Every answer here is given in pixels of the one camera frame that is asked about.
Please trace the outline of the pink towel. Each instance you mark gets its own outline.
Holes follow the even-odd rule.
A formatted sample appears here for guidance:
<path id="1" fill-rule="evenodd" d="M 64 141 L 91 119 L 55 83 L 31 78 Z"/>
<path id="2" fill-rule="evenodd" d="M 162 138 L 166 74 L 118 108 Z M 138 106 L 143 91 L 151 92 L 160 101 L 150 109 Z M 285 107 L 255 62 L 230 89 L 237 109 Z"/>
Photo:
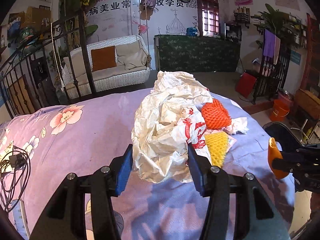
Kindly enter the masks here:
<path id="1" fill-rule="evenodd" d="M 278 62 L 279 52 L 280 52 L 280 43 L 281 40 L 277 36 L 275 36 L 274 40 L 274 57 L 273 57 L 273 64 L 276 65 Z"/>

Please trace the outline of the purple floral bed sheet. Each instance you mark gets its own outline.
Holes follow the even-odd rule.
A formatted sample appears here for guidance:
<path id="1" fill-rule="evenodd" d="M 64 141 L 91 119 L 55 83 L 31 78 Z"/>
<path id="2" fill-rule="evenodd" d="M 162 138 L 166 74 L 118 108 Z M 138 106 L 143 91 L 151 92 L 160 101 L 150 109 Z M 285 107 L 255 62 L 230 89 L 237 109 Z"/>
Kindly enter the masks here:
<path id="1" fill-rule="evenodd" d="M 92 174 L 122 155 L 131 143 L 135 112 L 148 89 L 111 94 L 80 103 L 76 122 L 53 134 L 53 118 L 63 106 L 18 116 L 7 125 L 1 147 L 9 143 L 31 153 L 31 175 L 23 201 L 28 228 L 33 229 L 45 205 L 67 174 Z M 267 161 L 268 134 L 232 100 L 218 96 L 232 118 L 246 117 L 248 132 L 237 134 L 223 169 L 237 176 L 256 176 L 284 219 L 292 223 L 295 187 L 291 176 L 277 180 Z M 122 239 L 198 239 L 208 199 L 193 183 L 173 179 L 153 184 L 131 173 L 125 191 L 112 200 L 124 219 Z"/>

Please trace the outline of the orange plastic bucket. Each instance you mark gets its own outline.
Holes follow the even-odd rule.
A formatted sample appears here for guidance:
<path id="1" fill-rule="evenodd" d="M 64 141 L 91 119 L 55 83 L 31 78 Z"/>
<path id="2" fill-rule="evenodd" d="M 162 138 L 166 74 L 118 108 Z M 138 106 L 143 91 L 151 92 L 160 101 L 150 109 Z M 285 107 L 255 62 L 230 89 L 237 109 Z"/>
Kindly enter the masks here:
<path id="1" fill-rule="evenodd" d="M 273 108 L 270 113 L 271 121 L 283 121 L 290 112 L 290 107 L 283 101 L 276 99 L 273 101 Z"/>

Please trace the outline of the potted green plant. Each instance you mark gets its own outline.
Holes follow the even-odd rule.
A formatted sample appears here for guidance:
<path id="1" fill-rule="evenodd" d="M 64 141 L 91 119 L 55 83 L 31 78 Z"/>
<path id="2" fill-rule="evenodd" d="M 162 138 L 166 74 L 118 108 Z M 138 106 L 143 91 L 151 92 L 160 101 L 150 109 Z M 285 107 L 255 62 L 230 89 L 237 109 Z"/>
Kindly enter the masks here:
<path id="1" fill-rule="evenodd" d="M 265 10 L 259 11 L 251 16 L 253 25 L 259 33 L 268 30 L 276 37 L 280 38 L 281 43 L 288 47 L 298 48 L 300 46 L 301 21 L 295 16 L 274 9 L 268 3 Z"/>

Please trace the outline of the orange foam fruit net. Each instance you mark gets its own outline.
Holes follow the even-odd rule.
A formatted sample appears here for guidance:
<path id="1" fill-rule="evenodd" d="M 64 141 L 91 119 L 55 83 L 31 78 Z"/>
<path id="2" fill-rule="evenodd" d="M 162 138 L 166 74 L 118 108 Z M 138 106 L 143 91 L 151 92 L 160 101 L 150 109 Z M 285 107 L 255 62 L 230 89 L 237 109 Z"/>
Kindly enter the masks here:
<path id="1" fill-rule="evenodd" d="M 217 99 L 213 99 L 211 103 L 205 103 L 201 109 L 201 114 L 208 129 L 221 129 L 232 123 L 227 109 Z"/>

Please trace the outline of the purple towel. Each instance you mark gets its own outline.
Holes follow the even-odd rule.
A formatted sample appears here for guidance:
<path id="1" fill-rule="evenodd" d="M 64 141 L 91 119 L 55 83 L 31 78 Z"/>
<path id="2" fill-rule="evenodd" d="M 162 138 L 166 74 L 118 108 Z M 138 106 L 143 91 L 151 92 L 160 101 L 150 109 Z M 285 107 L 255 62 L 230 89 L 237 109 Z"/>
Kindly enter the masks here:
<path id="1" fill-rule="evenodd" d="M 263 45 L 263 55 L 265 57 L 273 58 L 275 50 L 276 36 L 265 29 L 264 32 L 264 45 Z"/>

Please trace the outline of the yellow foam fruit net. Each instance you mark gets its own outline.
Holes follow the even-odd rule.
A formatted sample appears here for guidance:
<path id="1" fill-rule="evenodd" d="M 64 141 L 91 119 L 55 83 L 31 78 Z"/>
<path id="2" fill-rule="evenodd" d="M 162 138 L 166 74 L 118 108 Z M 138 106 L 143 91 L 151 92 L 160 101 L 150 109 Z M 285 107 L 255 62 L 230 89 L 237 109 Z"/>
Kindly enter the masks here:
<path id="1" fill-rule="evenodd" d="M 211 133 L 204 136 L 213 166 L 223 166 L 227 149 L 228 135 L 225 132 Z"/>

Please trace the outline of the black metal railing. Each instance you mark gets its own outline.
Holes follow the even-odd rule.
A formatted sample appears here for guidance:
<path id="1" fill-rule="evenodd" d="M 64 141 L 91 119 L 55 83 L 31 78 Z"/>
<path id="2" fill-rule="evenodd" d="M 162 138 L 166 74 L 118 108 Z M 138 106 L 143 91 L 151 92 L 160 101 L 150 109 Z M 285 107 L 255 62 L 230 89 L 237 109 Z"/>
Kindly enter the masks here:
<path id="1" fill-rule="evenodd" d="M 32 34 L 1 65 L 1 102 L 11 119 L 42 107 L 96 96 L 87 39 L 98 29 L 80 10 Z"/>

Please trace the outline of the black trash bin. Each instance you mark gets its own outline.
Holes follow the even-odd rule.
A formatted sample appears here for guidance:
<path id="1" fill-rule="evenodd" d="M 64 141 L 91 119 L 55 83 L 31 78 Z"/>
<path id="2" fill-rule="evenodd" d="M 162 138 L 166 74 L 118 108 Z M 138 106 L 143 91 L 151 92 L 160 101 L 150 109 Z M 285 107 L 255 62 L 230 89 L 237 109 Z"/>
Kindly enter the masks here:
<path id="1" fill-rule="evenodd" d="M 296 152 L 302 148 L 302 144 L 291 132 L 291 129 L 281 122 L 269 122 L 263 126 L 263 129 L 276 142 L 280 143 L 284 152 Z"/>

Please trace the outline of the green patterned mattress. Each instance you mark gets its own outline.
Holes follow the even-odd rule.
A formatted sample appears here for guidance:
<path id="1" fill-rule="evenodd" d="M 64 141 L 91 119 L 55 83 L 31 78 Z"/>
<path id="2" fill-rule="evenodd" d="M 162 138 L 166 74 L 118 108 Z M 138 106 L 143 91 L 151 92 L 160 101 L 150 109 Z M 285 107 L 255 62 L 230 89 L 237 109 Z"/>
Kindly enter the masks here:
<path id="1" fill-rule="evenodd" d="M 167 72 L 235 72 L 241 44 L 214 37 L 156 35 L 157 69 Z"/>

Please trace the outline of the red phone booth cabinet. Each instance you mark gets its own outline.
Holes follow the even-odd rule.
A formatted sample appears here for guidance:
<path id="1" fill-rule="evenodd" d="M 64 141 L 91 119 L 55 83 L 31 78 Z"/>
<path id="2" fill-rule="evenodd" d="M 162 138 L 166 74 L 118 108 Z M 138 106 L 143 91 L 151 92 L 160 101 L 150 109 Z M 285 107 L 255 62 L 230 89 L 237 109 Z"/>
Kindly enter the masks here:
<path id="1" fill-rule="evenodd" d="M 213 37 L 220 33 L 218 0 L 197 0 L 198 29 L 201 36 Z"/>

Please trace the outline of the white paper bag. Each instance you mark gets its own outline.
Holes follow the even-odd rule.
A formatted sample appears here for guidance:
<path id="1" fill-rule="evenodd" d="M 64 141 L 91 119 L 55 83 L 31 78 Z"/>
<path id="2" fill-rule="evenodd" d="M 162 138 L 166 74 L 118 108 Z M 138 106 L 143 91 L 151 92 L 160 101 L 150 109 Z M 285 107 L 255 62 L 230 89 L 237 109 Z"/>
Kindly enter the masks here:
<path id="1" fill-rule="evenodd" d="M 200 107 L 212 101 L 209 90 L 192 74 L 158 72 L 153 89 L 136 110 L 131 132 L 133 169 L 140 179 L 155 184 L 192 181 L 188 145 L 211 159 Z"/>

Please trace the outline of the white wicker swing sofa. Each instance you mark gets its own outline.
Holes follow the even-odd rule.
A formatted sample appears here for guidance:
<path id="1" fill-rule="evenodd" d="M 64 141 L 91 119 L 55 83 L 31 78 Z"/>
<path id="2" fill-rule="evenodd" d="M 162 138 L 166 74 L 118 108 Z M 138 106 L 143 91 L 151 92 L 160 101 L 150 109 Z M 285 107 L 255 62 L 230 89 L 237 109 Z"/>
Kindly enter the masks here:
<path id="1" fill-rule="evenodd" d="M 151 56 L 140 35 L 112 38 L 87 45 L 89 70 L 97 92 L 145 83 L 150 76 Z M 61 90 L 70 99 L 92 93 L 81 48 L 63 58 Z"/>

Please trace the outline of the black metal rack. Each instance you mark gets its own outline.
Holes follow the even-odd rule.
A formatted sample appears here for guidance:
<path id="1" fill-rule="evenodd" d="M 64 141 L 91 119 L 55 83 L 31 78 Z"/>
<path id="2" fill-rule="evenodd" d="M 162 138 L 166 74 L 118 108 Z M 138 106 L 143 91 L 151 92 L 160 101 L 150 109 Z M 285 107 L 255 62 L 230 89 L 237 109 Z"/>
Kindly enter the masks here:
<path id="1" fill-rule="evenodd" d="M 290 53 L 290 48 L 284 43 L 280 43 L 278 62 L 274 65 L 273 58 L 265 57 L 263 55 L 262 46 L 260 67 L 253 89 L 253 104 L 255 104 L 260 97 L 266 97 L 268 100 L 271 100 L 271 98 L 275 97 L 278 94 L 278 91 L 284 87 L 287 72 L 289 70 Z"/>

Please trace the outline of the orange brown cushion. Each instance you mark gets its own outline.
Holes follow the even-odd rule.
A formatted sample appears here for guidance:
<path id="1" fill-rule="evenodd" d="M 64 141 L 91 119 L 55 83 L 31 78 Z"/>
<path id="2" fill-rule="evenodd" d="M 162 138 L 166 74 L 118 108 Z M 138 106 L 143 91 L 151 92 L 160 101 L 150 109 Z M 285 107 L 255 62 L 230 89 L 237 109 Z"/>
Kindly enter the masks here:
<path id="1" fill-rule="evenodd" d="M 92 72 L 116 67 L 115 46 L 91 50 Z"/>

